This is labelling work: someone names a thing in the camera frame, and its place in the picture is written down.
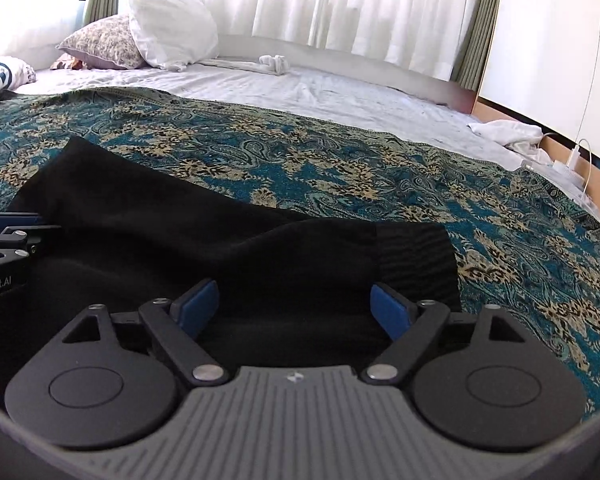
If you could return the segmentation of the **black pants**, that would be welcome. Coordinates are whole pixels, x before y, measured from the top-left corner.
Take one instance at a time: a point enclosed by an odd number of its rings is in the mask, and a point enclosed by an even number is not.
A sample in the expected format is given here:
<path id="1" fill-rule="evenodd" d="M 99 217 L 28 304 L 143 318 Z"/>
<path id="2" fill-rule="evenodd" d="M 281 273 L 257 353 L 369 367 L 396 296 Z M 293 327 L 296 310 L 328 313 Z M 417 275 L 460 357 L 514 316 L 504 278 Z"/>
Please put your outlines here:
<path id="1" fill-rule="evenodd" d="M 9 379 L 90 304 L 132 311 L 207 278 L 220 305 L 199 342 L 229 370 L 366 366 L 389 342 L 370 312 L 376 284 L 460 310 L 441 224 L 251 205 L 79 138 L 9 208 L 35 212 L 59 233 L 22 287 L 0 297 L 0 404 Z"/>

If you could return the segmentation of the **teal gold patterned bedspread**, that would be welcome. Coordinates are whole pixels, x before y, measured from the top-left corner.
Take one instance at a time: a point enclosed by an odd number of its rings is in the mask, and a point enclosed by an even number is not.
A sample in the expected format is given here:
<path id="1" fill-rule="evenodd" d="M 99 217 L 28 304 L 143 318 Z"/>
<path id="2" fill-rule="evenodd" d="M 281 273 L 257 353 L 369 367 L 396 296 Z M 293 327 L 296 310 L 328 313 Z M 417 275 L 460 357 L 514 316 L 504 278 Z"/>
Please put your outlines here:
<path id="1" fill-rule="evenodd" d="M 97 88 L 0 98 L 0 207 L 72 136 L 247 203 L 444 224 L 464 306 L 509 307 L 600 410 L 600 222 L 539 174 L 279 110 Z"/>

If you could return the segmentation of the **blue white patterned pillow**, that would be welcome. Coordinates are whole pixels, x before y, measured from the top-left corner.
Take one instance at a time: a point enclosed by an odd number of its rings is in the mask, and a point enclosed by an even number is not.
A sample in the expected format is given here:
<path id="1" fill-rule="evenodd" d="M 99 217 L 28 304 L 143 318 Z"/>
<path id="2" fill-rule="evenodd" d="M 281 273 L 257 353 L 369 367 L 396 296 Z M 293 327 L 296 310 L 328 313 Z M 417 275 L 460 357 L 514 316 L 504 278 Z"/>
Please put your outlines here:
<path id="1" fill-rule="evenodd" d="M 24 84 L 33 84 L 35 81 L 35 70 L 26 61 L 13 56 L 0 58 L 0 92 L 15 91 Z"/>

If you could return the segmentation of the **grey floral pillow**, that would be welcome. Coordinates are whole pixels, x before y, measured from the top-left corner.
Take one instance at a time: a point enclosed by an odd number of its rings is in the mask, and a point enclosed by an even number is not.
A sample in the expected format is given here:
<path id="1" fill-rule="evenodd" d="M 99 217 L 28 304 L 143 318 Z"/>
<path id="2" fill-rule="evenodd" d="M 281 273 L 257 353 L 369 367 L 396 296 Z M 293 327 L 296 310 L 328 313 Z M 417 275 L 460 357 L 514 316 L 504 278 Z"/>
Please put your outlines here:
<path id="1" fill-rule="evenodd" d="M 146 65 L 127 15 L 116 14 L 87 24 L 62 40 L 57 49 L 96 70 L 136 70 Z"/>

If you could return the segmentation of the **white crumpled cloth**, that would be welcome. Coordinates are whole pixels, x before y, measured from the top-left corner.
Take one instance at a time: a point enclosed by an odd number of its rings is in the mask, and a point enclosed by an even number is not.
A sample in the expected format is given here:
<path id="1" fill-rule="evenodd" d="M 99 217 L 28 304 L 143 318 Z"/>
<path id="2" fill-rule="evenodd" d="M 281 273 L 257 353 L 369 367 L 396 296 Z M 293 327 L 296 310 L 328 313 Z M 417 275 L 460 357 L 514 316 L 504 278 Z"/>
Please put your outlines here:
<path id="1" fill-rule="evenodd" d="M 550 163 L 550 155 L 540 148 L 544 134 L 538 126 L 497 119 L 492 122 L 470 122 L 468 128 L 476 136 L 491 140 L 509 151 L 541 164 Z"/>

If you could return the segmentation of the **white bed sheet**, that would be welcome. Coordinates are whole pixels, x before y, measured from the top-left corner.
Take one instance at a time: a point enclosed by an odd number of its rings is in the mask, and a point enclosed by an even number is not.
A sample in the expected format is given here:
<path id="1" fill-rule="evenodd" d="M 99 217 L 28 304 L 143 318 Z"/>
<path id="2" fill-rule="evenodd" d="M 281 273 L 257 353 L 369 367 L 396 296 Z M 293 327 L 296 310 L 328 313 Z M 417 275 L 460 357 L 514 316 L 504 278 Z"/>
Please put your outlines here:
<path id="1" fill-rule="evenodd" d="M 142 70 L 40 70 L 22 94 L 56 94 L 96 87 L 138 87 L 181 98 L 238 103 L 320 118 L 340 125 L 390 132 L 507 170 L 530 169 L 556 185 L 600 222 L 600 208 L 550 165 L 512 151 L 475 116 L 438 100 L 419 99 L 396 89 L 320 70 L 295 67 L 283 76 L 204 65 L 185 72 Z"/>

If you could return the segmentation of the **green curtain right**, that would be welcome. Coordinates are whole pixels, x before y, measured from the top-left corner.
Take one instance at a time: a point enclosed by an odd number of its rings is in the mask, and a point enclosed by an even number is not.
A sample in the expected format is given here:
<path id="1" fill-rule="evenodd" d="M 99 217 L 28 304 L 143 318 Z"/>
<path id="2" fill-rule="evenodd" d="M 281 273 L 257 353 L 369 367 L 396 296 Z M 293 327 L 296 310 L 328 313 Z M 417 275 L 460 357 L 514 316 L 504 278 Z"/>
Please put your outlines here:
<path id="1" fill-rule="evenodd" d="M 457 55 L 451 80 L 477 92 L 488 59 L 500 0 L 477 0 L 465 38 Z"/>

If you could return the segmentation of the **white knotted cloth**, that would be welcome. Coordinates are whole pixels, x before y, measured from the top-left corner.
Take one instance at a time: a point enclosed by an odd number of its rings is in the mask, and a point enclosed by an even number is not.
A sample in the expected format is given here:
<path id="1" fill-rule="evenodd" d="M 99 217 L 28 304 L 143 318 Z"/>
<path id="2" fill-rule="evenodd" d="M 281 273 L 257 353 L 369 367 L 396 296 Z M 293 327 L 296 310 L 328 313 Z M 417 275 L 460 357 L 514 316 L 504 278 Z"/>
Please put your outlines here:
<path id="1" fill-rule="evenodd" d="M 227 68 L 228 70 L 243 70 L 244 72 L 258 73 L 273 76 L 283 76 L 289 73 L 290 64 L 283 55 L 261 55 L 257 62 L 232 61 L 227 58 L 208 58 L 199 61 L 200 65 Z"/>

